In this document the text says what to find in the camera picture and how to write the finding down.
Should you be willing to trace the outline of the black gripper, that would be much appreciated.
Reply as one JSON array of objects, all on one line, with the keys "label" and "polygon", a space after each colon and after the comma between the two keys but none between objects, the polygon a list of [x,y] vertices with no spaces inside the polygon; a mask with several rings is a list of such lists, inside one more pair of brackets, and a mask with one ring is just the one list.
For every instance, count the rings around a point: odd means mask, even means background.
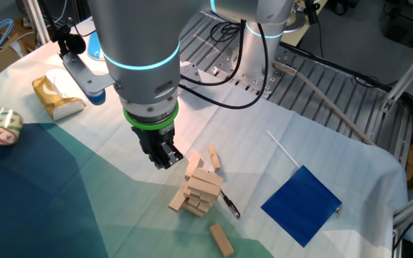
[{"label": "black gripper", "polygon": [[143,152],[157,169],[168,169],[184,158],[174,146],[174,123],[156,130],[144,130],[133,126]]}]

